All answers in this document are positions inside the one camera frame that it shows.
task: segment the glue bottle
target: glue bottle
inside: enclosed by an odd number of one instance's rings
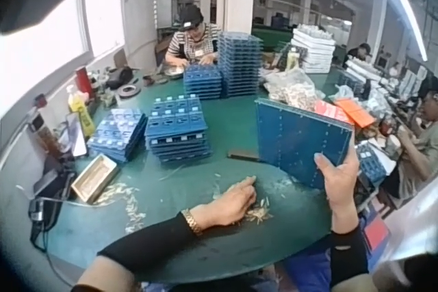
[[[67,92],[68,106],[70,107],[70,110],[79,114],[79,120],[81,121],[83,134],[86,137],[90,137],[94,133],[95,127],[83,101],[82,95],[75,90],[74,85],[68,85]]]

